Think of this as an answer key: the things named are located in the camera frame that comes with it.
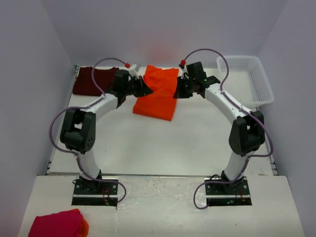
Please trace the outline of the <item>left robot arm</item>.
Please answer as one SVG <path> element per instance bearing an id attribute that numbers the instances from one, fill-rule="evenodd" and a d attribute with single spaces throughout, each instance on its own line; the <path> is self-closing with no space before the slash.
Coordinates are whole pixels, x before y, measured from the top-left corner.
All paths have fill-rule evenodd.
<path id="1" fill-rule="evenodd" d="M 85 188 L 92 194 L 102 190 L 101 170 L 96 164 L 93 146 L 96 141 L 97 121 L 107 113 L 120 107 L 127 96 L 144 97 L 153 94 L 143 78 L 134 69 L 120 69 L 114 80 L 98 99 L 84 107 L 66 110 L 60 141 L 66 152 L 74 154 L 80 176 L 87 180 Z"/>

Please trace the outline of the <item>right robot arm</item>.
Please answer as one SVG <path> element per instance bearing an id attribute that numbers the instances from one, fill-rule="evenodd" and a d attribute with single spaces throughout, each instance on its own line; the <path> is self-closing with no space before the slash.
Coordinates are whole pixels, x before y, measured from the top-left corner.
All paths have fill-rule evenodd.
<path id="1" fill-rule="evenodd" d="M 231 157 L 220 180 L 214 182 L 215 185 L 220 185 L 224 193 L 231 194 L 238 188 L 238 182 L 243 177 L 250 157 L 265 142 L 262 128 L 264 116 L 259 111 L 253 112 L 244 107 L 231 97 L 221 81 L 215 76 L 206 75 L 201 62 L 187 65 L 182 60 L 179 67 L 182 73 L 177 78 L 173 97 L 185 99 L 196 93 L 215 105 L 232 126 L 229 134 Z"/>

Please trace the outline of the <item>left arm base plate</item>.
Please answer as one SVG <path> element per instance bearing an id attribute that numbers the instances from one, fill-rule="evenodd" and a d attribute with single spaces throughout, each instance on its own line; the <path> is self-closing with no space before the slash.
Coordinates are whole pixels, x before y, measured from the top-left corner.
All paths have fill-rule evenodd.
<path id="1" fill-rule="evenodd" d="M 118 185 L 114 182 L 96 182 L 79 177 L 73 181 L 73 206 L 114 206 L 118 204 Z"/>

